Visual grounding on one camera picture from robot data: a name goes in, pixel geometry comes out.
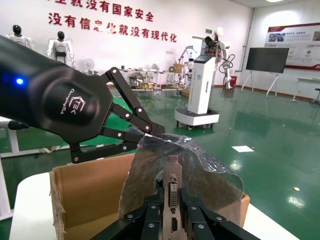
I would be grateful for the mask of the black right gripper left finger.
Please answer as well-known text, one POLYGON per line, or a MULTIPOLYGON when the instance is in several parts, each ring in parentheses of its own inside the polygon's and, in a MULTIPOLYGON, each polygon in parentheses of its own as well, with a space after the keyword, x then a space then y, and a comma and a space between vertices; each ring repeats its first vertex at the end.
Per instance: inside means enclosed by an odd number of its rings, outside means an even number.
POLYGON ((144 198, 141 207, 92 237, 93 240, 157 240, 160 236, 164 209, 164 194, 144 198))

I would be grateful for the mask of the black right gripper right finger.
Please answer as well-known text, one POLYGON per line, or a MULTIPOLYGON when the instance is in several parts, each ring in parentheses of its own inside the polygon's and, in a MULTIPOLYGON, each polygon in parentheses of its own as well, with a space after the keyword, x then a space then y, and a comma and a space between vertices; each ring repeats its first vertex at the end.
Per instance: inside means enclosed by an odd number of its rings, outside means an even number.
POLYGON ((258 240, 222 215, 209 210, 197 197, 180 193, 181 223, 189 240, 258 240))

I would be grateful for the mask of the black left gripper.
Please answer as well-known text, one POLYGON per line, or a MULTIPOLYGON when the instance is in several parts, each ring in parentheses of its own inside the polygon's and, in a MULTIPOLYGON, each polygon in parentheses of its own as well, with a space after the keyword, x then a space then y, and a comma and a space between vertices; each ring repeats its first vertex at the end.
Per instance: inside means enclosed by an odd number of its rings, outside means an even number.
POLYGON ((112 67, 104 77, 131 112, 113 102, 101 76, 81 73, 6 37, 0 39, 1 116, 62 137, 70 144, 74 164, 137 149, 143 133, 101 130, 109 110, 144 133, 165 133, 164 126, 149 118, 118 68, 112 67), (79 143, 99 133, 122 142, 82 151, 79 143))

